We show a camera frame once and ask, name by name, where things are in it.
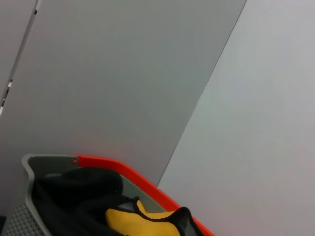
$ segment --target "black fabric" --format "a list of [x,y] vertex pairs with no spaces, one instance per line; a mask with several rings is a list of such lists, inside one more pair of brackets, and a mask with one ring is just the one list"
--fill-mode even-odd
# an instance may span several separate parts
[[6,220],[6,217],[0,216],[0,234],[1,234],[1,231],[2,231],[2,229],[3,229],[5,220]]
[[128,201],[120,175],[101,168],[81,168],[34,181],[33,203],[54,236],[121,236],[105,224],[104,214]]
[[195,235],[203,236],[203,233],[193,220],[190,210],[185,206],[176,210],[165,220],[175,225],[181,235],[186,235],[186,228],[191,225]]

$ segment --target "gray wall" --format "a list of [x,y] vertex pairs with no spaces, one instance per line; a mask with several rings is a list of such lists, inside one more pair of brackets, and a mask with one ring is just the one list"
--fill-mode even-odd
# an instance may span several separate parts
[[33,14],[36,0],[0,1],[0,99]]
[[43,0],[0,119],[0,213],[23,154],[124,161],[157,184],[245,0]]
[[217,236],[315,235],[314,20],[246,2],[162,177]]

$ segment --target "yellow fabric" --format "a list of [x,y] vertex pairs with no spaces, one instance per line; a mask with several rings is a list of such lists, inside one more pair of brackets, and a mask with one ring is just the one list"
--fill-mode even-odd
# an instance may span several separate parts
[[151,219],[163,219],[163,218],[166,218],[166,217],[168,217],[168,216],[170,216],[171,214],[174,213],[174,211],[161,212],[161,213],[147,213],[146,210],[144,209],[144,206],[140,202],[140,200],[137,201],[137,206],[138,206],[139,210],[145,216],[147,216],[147,217],[149,217]]
[[180,236],[173,224],[146,220],[136,213],[108,209],[105,217],[111,229],[125,236]]

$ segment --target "cloth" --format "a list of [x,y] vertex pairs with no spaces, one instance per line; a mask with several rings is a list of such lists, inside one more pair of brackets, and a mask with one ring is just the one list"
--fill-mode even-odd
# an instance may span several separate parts
[[187,207],[147,213],[138,197],[109,208],[105,217],[110,228],[125,236],[203,236]]
[[80,168],[58,177],[36,178],[32,200],[54,236],[121,236],[104,224],[104,212],[128,201],[122,189],[118,173]]

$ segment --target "laundry basket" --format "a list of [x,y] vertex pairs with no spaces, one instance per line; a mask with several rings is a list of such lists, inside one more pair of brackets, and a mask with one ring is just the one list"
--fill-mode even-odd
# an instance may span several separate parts
[[[150,212],[173,211],[180,207],[135,170],[116,160],[83,155],[28,154],[22,158],[22,166],[24,170],[20,173],[18,191],[2,236],[51,235],[32,202],[34,178],[61,175],[80,167],[107,168],[118,172],[123,179],[123,195],[130,198],[138,196]],[[194,221],[205,236],[214,236],[196,219]]]

